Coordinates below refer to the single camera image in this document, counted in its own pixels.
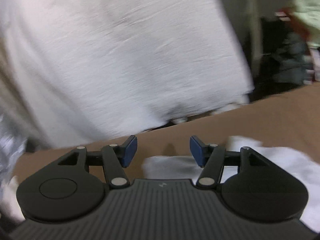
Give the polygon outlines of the light grey t-shirt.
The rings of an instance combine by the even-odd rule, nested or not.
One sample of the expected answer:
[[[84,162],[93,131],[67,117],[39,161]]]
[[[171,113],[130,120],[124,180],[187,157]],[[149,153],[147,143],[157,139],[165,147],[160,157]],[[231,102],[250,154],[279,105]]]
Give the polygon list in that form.
[[[307,188],[309,200],[301,221],[319,233],[319,164],[303,152],[288,147],[263,147],[263,143],[251,138],[231,136],[227,150],[239,151],[248,146],[282,169],[299,179]],[[144,160],[142,165],[147,179],[191,179],[195,183],[202,171],[191,156],[155,156]]]

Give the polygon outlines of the dark clothes pile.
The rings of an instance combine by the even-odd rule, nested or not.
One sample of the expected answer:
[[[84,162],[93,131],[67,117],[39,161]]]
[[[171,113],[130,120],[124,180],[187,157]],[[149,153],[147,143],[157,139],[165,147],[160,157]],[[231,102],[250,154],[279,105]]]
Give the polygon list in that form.
[[[250,102],[304,86],[312,80],[308,45],[289,21],[261,19],[263,55]]]

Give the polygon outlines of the brown cardboard sheet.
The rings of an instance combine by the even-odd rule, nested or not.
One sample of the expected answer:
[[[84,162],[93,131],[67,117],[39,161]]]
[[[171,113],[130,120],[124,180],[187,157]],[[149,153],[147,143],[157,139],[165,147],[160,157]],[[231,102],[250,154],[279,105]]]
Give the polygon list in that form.
[[[137,135],[138,150],[126,168],[129,180],[143,178],[141,165],[156,155],[189,155],[189,138],[223,144],[239,135],[265,147],[290,147],[319,162],[319,83],[273,95],[228,112]]]

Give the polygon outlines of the white hanging garment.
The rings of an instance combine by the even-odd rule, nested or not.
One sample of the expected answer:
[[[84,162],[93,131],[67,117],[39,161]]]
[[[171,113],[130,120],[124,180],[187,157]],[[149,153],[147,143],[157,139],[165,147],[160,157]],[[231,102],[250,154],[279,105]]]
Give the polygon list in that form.
[[[244,102],[253,82],[221,0],[1,0],[8,114],[71,147]]]

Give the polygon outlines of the beige curtain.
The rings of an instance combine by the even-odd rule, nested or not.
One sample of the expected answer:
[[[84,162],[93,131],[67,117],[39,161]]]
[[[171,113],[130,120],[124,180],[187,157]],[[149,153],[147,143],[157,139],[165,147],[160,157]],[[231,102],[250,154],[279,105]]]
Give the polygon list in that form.
[[[45,139],[31,114],[27,110],[13,78],[4,41],[1,39],[1,111],[14,123],[16,128],[30,141],[28,152],[49,149]]]

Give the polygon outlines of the cream folded cloth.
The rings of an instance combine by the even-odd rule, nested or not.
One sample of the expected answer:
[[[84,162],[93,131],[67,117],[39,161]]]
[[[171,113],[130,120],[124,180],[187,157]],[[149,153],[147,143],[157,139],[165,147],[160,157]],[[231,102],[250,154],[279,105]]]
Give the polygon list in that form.
[[[25,221],[25,217],[16,197],[18,186],[16,176],[13,176],[9,181],[1,182],[1,215],[19,224]]]

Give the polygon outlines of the light green cloth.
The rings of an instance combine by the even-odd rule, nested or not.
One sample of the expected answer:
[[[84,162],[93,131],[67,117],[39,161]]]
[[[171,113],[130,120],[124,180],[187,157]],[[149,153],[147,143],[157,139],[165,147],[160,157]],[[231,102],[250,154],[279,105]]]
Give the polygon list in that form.
[[[294,15],[309,27],[319,30],[319,0],[293,0]]]

